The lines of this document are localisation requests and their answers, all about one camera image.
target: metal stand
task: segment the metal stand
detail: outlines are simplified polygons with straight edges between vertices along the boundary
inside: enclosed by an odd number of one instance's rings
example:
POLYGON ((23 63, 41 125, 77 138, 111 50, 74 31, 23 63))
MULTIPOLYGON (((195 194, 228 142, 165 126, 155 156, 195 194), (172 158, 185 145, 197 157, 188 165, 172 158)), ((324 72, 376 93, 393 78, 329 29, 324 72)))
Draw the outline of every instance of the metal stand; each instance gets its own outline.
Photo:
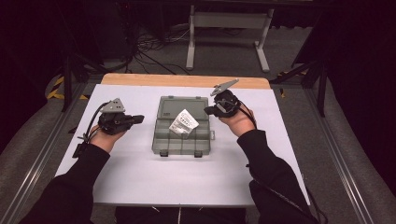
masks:
POLYGON ((191 6, 190 11, 190 43, 187 52, 186 68, 193 69, 195 53, 195 27, 223 27, 223 28, 243 28, 262 29, 260 41, 254 43, 257 55, 259 56, 262 71, 270 71, 265 58, 263 45, 267 37, 271 19, 274 14, 273 9, 269 9, 267 14, 243 14, 243 13, 218 13, 218 12, 195 12, 195 7, 191 6))

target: metal frame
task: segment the metal frame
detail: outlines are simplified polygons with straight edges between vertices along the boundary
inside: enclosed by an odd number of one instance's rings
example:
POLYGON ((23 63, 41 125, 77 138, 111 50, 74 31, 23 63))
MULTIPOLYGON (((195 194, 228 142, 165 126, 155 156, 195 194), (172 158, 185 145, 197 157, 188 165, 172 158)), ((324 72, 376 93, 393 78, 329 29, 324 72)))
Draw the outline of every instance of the metal frame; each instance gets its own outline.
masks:
POLYGON ((335 142, 334 136, 332 135, 332 131, 330 130, 327 120, 323 118, 317 110, 317 101, 315 99, 315 94, 313 93, 312 89, 304 89, 304 93, 309 101, 309 104, 312 107, 312 110, 314 111, 317 122, 326 137, 329 146, 329 152, 332 156, 335 168, 337 169, 338 174, 341 177, 341 181, 343 182, 349 200, 351 201, 352 206, 355 209, 355 213, 359 219, 359 222, 365 224, 374 223, 373 219, 371 218, 370 212, 368 211, 367 206, 364 203, 363 198, 361 197, 361 193, 359 192, 358 186, 355 183, 355 179, 347 168, 347 163, 344 160, 340 148, 335 142))
POLYGON ((243 14, 243 13, 218 13, 218 12, 195 12, 195 7, 191 6, 190 11, 190 43, 187 52, 186 68, 192 70, 194 67, 195 54, 195 27, 225 27, 225 28, 245 28, 262 29, 260 41, 255 41, 255 49, 259 56, 262 71, 268 73, 270 68, 265 57, 263 46, 267 37, 271 20, 274 14, 273 9, 269 9, 267 14, 243 14))
POLYGON ((12 200, 8 210, 4 214, 3 218, 1 219, 1 224, 13 224, 18 218, 20 211, 24 204, 26 203, 30 193, 32 192, 33 188, 35 187, 35 183, 37 182, 38 178, 41 175, 41 172, 44 170, 47 161, 50 158, 50 154, 52 153, 55 145, 58 142, 58 137, 61 129, 65 125, 67 119, 69 118, 76 102, 78 101, 78 97, 82 94, 85 89, 85 83, 78 83, 76 89, 74 90, 73 99, 70 102, 69 107, 61 113, 58 120, 55 123, 52 131, 47 138, 44 146, 41 148, 35 162, 33 163, 32 167, 30 168, 29 172, 27 173, 26 177, 24 178, 17 194, 15 195, 14 199, 12 200))

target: wooden table edge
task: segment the wooden table edge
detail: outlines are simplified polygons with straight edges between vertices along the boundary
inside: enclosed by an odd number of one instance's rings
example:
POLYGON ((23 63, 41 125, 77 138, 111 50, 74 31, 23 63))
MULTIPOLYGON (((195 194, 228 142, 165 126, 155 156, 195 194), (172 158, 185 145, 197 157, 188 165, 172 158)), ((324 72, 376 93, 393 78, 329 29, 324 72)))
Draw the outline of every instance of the wooden table edge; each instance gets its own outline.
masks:
POLYGON ((104 75, 101 84, 127 86, 175 86, 175 87, 214 87, 238 78, 232 88, 236 89, 265 89, 271 90, 268 80, 264 77, 213 77, 213 76, 184 76, 184 75, 146 75, 146 74, 118 74, 104 75))

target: white table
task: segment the white table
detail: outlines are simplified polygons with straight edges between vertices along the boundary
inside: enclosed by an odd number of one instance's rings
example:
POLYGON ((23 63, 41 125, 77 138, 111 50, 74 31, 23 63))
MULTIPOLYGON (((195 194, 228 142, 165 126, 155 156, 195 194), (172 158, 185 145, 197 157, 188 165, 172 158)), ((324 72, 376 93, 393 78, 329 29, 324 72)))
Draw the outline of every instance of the white table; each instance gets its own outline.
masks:
MULTIPOLYGON (((111 158, 94 185, 95 203, 146 206, 250 206, 248 160, 236 144, 236 137, 217 118, 210 117, 211 141, 208 156, 160 157, 151 150, 155 120, 161 96, 203 96, 213 88, 97 85, 56 175, 75 163, 72 155, 97 107, 120 98, 126 114, 144 115, 115 145, 111 158)), ((232 89, 255 112, 258 128, 267 131, 268 145, 297 175, 305 195, 304 182, 272 90, 232 89)))

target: hand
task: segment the hand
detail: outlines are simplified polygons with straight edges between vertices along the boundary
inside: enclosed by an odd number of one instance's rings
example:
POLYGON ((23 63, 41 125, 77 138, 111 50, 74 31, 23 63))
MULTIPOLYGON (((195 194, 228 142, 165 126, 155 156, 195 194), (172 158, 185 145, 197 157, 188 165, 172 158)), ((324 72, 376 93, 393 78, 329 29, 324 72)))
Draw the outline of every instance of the hand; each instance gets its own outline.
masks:
MULTIPOLYGON (((250 112, 254 119, 253 111, 249 110, 241 105, 241 109, 245 110, 247 113, 250 112)), ((242 111, 238 110, 236 114, 230 118, 219 118, 219 120, 230 127, 233 134, 240 137, 242 134, 247 133, 250 130, 256 129, 253 122, 246 116, 242 111)))
POLYGON ((110 153, 111 149, 113 149, 114 144, 119 140, 121 137, 124 136, 125 132, 116 133, 113 135, 104 133, 102 130, 99 129, 99 125, 95 125, 91 128, 91 133, 97 130, 93 137, 91 138, 90 143, 96 145, 97 147, 103 149, 107 153, 110 153))

